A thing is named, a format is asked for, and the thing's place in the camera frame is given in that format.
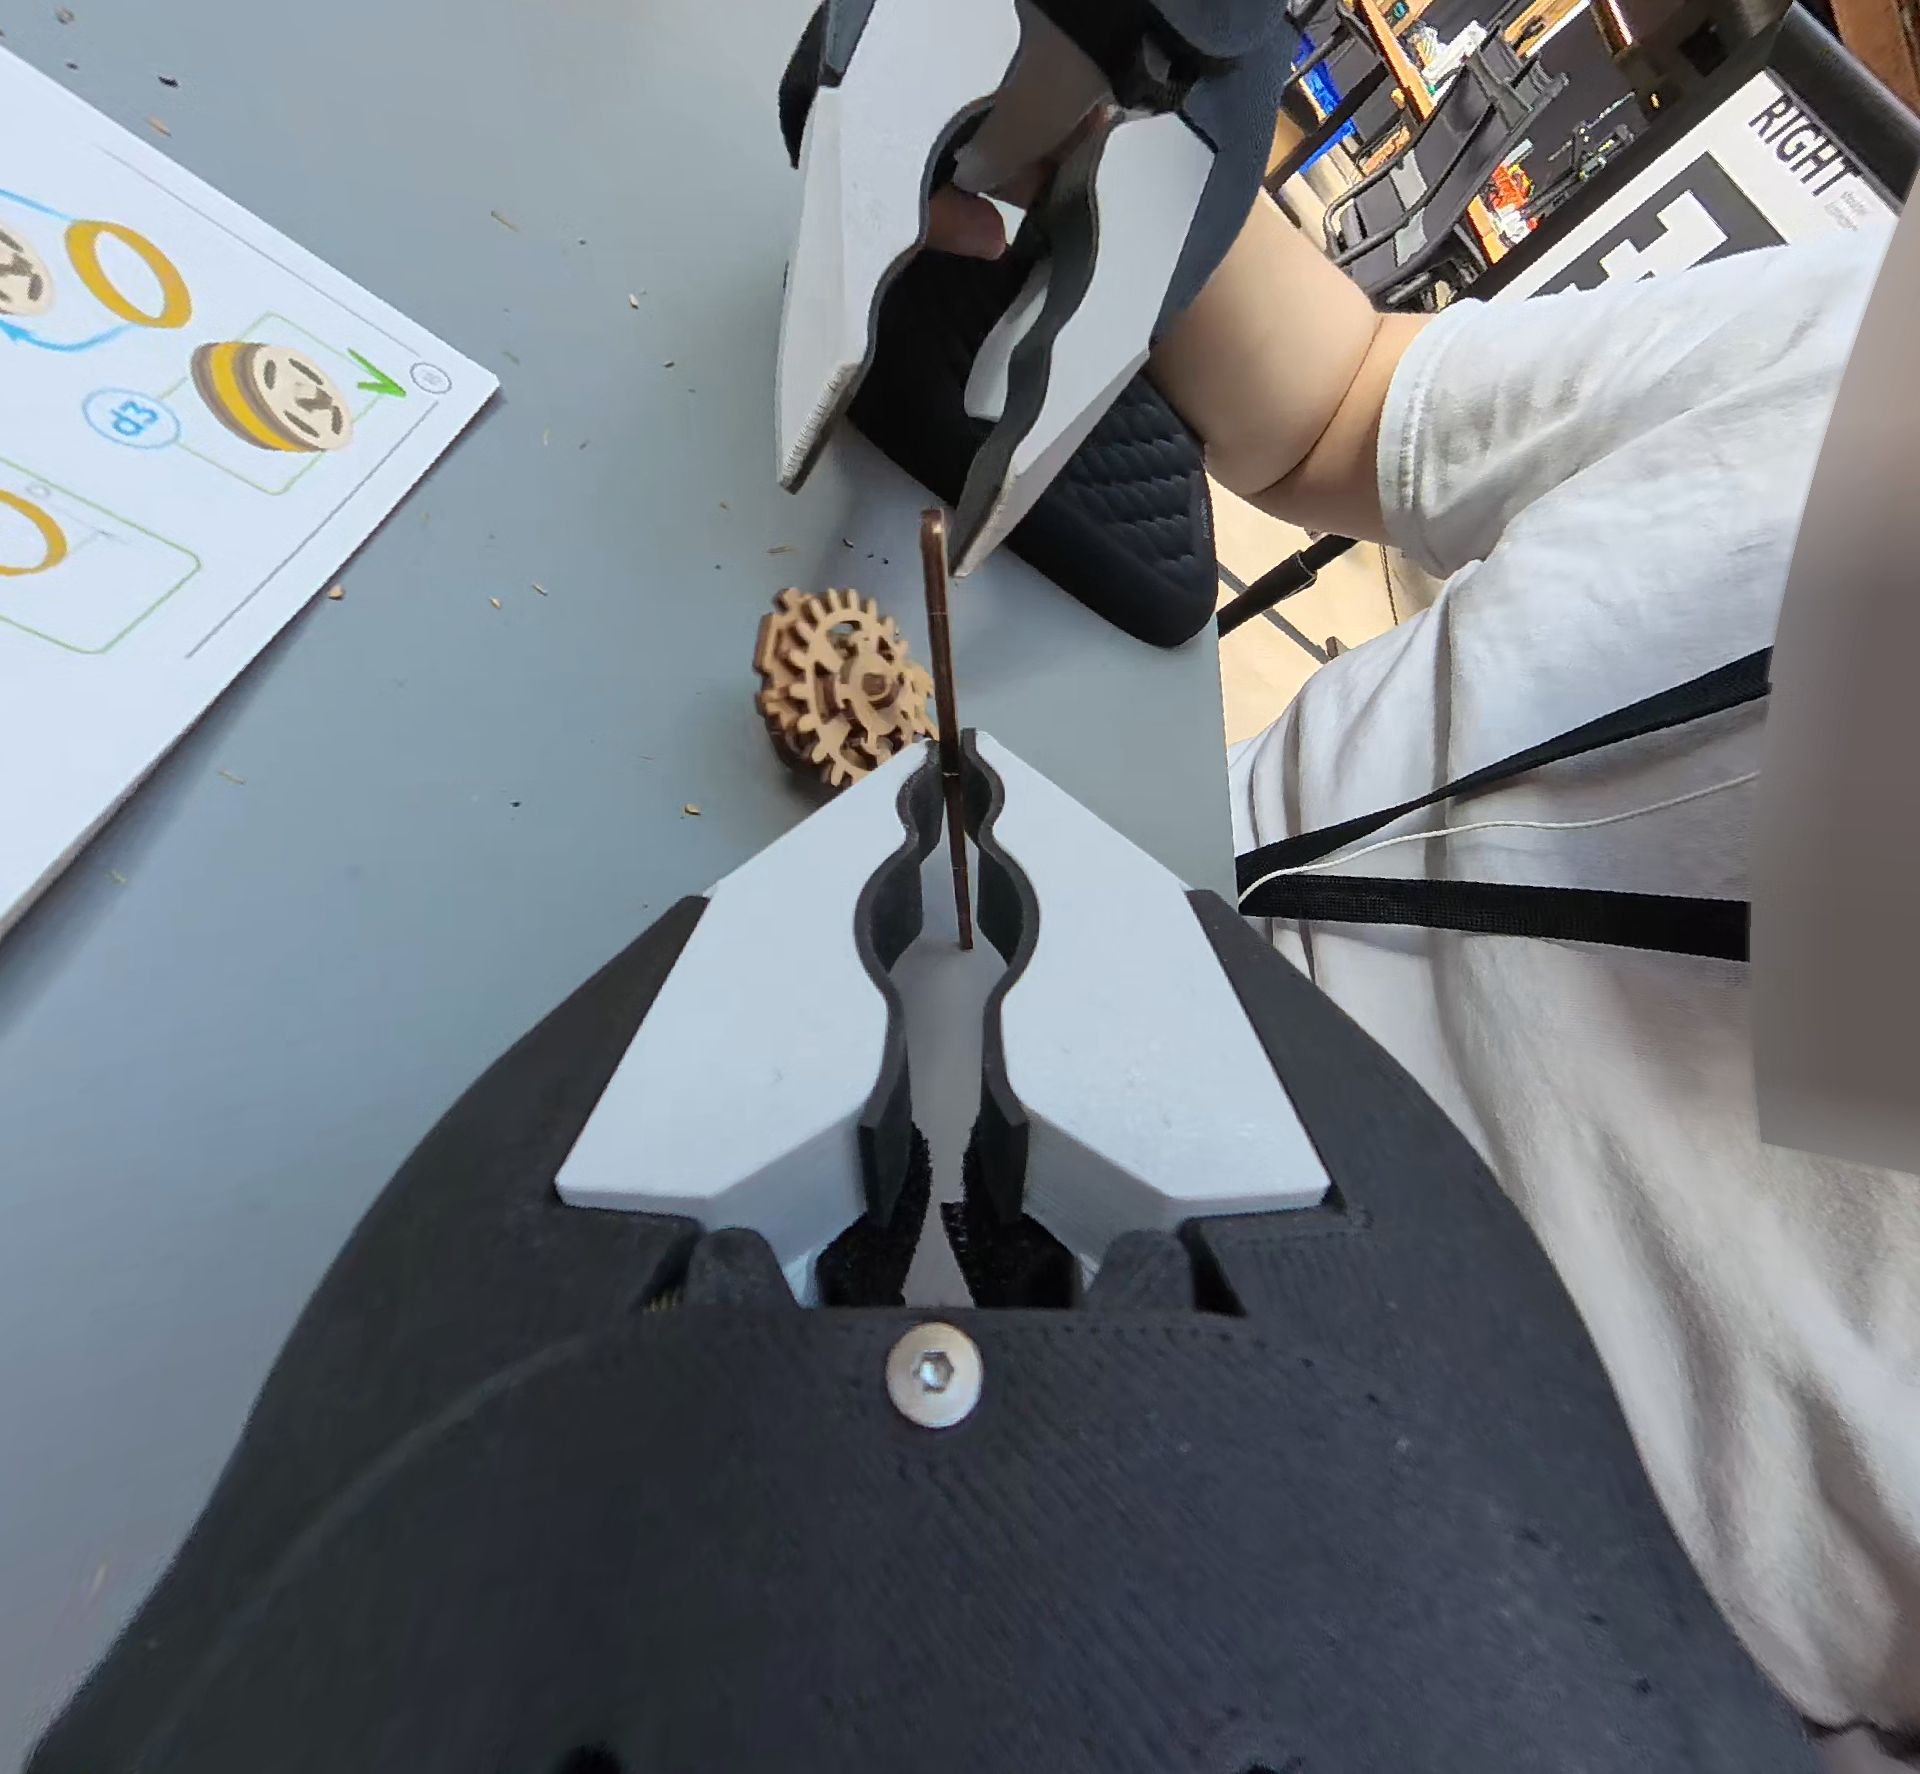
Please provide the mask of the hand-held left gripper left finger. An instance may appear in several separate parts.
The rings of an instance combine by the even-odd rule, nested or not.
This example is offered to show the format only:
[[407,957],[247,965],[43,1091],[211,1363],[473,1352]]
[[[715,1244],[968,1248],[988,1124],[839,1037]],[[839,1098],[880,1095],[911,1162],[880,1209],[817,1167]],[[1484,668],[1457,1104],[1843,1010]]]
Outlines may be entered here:
[[717,878],[662,987],[555,1173],[573,1209],[749,1228],[813,1266],[866,1213],[859,1124],[880,1079],[888,998],[854,906],[904,861],[911,794],[938,833],[938,762],[911,746]]

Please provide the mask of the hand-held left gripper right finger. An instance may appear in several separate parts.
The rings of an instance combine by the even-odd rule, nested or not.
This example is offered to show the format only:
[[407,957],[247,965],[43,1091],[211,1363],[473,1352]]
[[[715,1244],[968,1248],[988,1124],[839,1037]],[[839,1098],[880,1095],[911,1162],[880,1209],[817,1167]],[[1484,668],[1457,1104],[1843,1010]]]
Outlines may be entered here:
[[1035,919],[1002,957],[1002,1063],[1028,1124],[1021,1213],[1075,1256],[1201,1214],[1318,1209],[1330,1177],[1190,889],[989,732],[981,864]]

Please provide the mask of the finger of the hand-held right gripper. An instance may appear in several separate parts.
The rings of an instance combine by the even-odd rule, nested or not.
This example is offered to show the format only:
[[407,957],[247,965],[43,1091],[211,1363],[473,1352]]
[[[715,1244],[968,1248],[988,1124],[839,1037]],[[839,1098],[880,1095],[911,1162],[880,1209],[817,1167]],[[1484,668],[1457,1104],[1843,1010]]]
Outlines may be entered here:
[[801,224],[780,297],[780,485],[796,494],[851,408],[879,306],[925,246],[938,157],[982,115],[1021,49],[1014,0],[819,0],[796,64]]
[[1138,376],[1209,172],[1211,147],[1178,112],[1114,110],[1024,219],[1039,264],[962,389],[968,416],[989,418],[989,434],[947,542],[955,580],[1021,523]]

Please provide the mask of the wooden gear assembly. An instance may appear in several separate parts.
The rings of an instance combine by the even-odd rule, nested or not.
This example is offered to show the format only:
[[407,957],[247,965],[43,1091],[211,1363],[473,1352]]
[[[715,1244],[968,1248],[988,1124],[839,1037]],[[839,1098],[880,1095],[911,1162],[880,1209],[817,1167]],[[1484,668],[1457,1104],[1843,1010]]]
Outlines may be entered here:
[[775,755],[828,794],[936,738],[929,670],[859,589],[780,589],[758,618],[752,664],[754,710]]

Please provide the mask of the thin wooden stick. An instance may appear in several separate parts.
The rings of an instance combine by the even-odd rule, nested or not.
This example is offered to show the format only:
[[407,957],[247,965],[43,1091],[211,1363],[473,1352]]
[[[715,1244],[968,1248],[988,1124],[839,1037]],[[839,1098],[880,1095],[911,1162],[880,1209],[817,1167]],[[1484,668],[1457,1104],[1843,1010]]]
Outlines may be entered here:
[[947,511],[919,517],[925,661],[936,706],[938,784],[947,796],[947,851],[954,874],[955,944],[972,950],[972,880],[968,861],[962,719],[955,710],[954,635],[947,601]]

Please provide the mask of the person's right forearm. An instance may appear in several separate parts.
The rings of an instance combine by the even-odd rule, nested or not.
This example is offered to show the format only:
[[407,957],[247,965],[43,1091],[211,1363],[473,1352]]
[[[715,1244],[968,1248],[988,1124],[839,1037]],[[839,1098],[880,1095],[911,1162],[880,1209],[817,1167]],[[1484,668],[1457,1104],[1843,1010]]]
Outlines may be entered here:
[[1218,485],[1313,534],[1386,542],[1377,423],[1425,324],[1377,312],[1258,191],[1146,371]]

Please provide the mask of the person's right hand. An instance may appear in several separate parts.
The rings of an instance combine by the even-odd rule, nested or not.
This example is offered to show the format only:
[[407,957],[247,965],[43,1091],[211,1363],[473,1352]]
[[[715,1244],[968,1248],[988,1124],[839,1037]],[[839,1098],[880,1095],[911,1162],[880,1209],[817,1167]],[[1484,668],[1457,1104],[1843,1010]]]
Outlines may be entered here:
[[1030,162],[988,193],[955,183],[936,187],[925,205],[925,249],[982,263],[1002,258],[1028,210],[1044,202],[1048,183],[1052,168]]

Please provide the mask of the black quilted wrist rest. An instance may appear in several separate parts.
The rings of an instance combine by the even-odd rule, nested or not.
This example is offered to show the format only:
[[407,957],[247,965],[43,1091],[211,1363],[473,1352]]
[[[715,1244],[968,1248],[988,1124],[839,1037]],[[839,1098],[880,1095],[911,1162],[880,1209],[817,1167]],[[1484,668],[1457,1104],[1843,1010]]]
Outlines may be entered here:
[[[972,358],[1030,263],[919,253],[879,306],[879,348],[851,426],[929,498],[955,505],[989,431],[969,418]],[[1216,542],[1206,456],[1140,371],[1091,426],[1003,547],[1146,647],[1175,650],[1211,618]]]

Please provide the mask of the operator in white shirt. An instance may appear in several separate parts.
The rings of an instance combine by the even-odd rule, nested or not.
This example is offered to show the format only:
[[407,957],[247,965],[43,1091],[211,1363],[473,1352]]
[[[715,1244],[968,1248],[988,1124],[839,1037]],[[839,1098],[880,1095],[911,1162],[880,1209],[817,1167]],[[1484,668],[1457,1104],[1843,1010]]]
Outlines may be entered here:
[[[1228,758],[1234,844],[1365,817],[1769,644],[1888,224],[1461,306],[1386,391],[1428,610]],[[1745,971],[1428,928],[1258,928],[1519,1203],[1740,1642],[1916,1762],[1916,1177],[1756,1125]]]

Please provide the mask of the black framed sign stand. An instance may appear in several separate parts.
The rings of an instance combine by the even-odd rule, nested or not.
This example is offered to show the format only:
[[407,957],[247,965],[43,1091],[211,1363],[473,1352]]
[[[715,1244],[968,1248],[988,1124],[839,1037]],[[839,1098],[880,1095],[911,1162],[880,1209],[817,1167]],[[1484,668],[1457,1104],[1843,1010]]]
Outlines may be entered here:
[[1455,584],[1298,694],[1425,657],[1484,589],[1495,641],[1646,679],[1768,670],[1806,465],[1913,187],[1837,94],[1768,68],[1399,362],[1377,423],[1386,543]]

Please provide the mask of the printed instruction booklet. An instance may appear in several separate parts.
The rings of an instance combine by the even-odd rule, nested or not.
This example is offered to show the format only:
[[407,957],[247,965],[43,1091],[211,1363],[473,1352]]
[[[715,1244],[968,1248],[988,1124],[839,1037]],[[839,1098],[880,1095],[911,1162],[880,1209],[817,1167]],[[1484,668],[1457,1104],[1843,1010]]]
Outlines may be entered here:
[[493,391],[3,54],[3,926]]

